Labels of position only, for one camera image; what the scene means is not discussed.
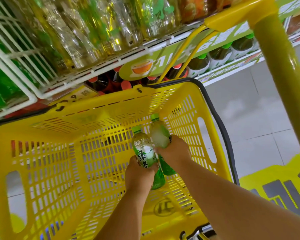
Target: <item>shopping basket handle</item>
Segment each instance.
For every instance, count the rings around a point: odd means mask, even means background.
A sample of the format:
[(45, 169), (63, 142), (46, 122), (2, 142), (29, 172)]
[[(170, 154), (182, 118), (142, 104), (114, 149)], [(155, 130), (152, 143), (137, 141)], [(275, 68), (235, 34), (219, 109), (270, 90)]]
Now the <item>shopping basket handle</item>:
[(30, 232), (33, 223), (35, 222), (35, 215), (33, 212), (32, 204), (31, 204), (31, 196), (30, 196), (30, 186), (28, 182), (28, 171), (24, 168), (24, 166), (20, 164), (12, 164), (12, 165), (6, 165), (5, 167), (5, 173), (3, 175), (0, 175), (0, 180), (6, 180), (6, 176), (8, 173), (17, 171), (20, 175), (22, 186), (25, 189), (24, 190), (24, 196), (25, 196), (25, 205), (27, 210), (27, 223), (24, 227), (24, 229), (16, 233), (13, 231), (12, 228), (12, 222), (10, 217), (10, 210), (9, 210), (9, 202), (7, 197), (7, 185), (4, 183), (4, 188), (0, 187), (0, 226), (4, 226), (4, 229), (0, 229), (0, 237), (2, 235), (5, 236), (4, 239), (13, 239), (13, 240), (21, 240), (24, 238), (24, 236)]

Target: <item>yellow metal frame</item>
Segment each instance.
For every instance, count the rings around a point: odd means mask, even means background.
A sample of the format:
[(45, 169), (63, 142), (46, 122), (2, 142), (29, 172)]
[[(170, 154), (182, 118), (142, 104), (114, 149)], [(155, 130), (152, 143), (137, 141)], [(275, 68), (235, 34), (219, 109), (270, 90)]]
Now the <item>yellow metal frame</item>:
[(278, 10), (275, 0), (248, 0), (206, 18), (204, 24), (194, 30), (184, 41), (158, 82), (162, 81), (180, 54), (198, 33), (206, 28), (214, 30), (196, 46), (175, 79), (179, 78), (199, 47), (211, 37), (217, 35), (218, 32), (225, 32), (237, 24), (248, 21), (260, 44), (261, 51), (300, 144), (300, 63), (279, 20)]

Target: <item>hand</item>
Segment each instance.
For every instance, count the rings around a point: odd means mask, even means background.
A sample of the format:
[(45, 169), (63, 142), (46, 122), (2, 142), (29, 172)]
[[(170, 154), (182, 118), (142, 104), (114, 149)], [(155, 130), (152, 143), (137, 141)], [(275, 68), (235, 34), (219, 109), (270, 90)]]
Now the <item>hand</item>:
[(132, 156), (125, 173), (126, 191), (133, 191), (147, 197), (158, 168), (157, 163), (150, 168), (143, 168), (139, 166), (136, 156)]
[(154, 151), (176, 172), (185, 161), (191, 160), (188, 144), (176, 135), (171, 135), (171, 143), (166, 148), (156, 147)]

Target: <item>basket logo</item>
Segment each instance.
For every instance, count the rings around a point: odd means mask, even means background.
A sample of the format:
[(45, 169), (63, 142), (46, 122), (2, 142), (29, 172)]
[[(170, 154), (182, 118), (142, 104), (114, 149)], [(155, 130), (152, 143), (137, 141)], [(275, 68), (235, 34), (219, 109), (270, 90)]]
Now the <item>basket logo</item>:
[(174, 208), (174, 205), (172, 204), (172, 201), (169, 198), (165, 198), (159, 201), (158, 203), (156, 203), (153, 209), (153, 213), (156, 216), (160, 216), (160, 217), (170, 216), (175, 212), (176, 210)]

